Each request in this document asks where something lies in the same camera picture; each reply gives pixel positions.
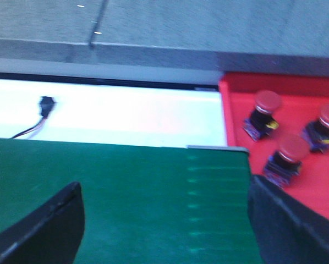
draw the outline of black cable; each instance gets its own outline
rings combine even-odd
[[[42,116],[40,121],[36,125],[34,125],[34,126],[28,128],[28,129],[16,134],[14,136],[12,136],[11,139],[18,138],[20,136],[23,136],[25,134],[36,131],[37,129],[41,128],[43,126],[43,124],[45,123],[46,119],[48,118],[48,115],[53,110],[54,104],[55,104],[55,102],[54,102],[52,97],[43,96],[41,101],[40,101],[40,108],[41,108],[40,115]]]

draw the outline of black connector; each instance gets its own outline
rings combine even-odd
[[[53,97],[43,96],[40,101],[40,115],[42,115],[43,118],[47,118],[50,112],[53,110],[55,104],[56,103],[53,100]]]

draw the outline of red plastic bin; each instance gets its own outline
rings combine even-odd
[[[329,78],[289,75],[227,73],[219,83],[229,146],[250,150],[251,172],[262,174],[269,155],[285,134],[301,134],[305,125],[329,102]],[[243,120],[255,106],[255,93],[271,90],[282,96],[282,107],[273,117],[279,128],[272,136],[254,142],[243,129]],[[329,151],[311,153],[303,160],[300,176],[285,192],[329,219]]]

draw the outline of white surface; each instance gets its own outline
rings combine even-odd
[[[34,140],[227,145],[218,92],[14,80],[0,80],[0,138],[39,121],[41,96],[52,96],[57,104]]]

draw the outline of green mat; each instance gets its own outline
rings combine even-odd
[[[0,231],[81,182],[75,263],[261,263],[244,152],[0,139]]]

